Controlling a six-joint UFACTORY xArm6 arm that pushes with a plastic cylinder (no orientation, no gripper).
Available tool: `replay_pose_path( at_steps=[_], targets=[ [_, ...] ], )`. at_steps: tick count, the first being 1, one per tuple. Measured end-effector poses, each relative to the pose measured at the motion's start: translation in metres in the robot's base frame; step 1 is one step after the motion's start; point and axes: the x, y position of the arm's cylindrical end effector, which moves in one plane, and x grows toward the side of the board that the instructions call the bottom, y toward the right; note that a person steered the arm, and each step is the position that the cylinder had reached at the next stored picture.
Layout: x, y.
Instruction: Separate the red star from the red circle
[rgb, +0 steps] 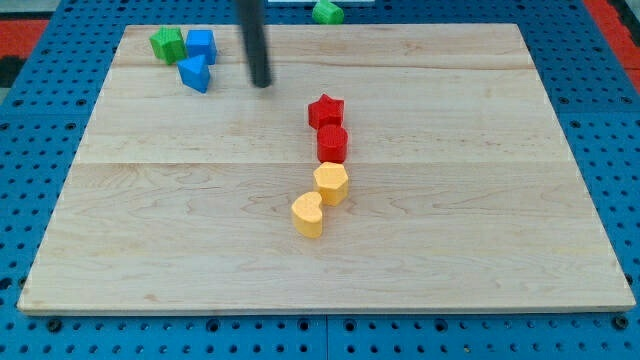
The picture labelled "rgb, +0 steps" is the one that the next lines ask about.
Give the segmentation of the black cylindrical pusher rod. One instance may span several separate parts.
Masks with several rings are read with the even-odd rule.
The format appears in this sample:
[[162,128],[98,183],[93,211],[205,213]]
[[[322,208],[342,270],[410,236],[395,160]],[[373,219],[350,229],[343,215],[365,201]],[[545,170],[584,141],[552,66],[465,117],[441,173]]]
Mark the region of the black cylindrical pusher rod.
[[272,84],[262,0],[236,0],[248,72],[252,84],[267,88]]

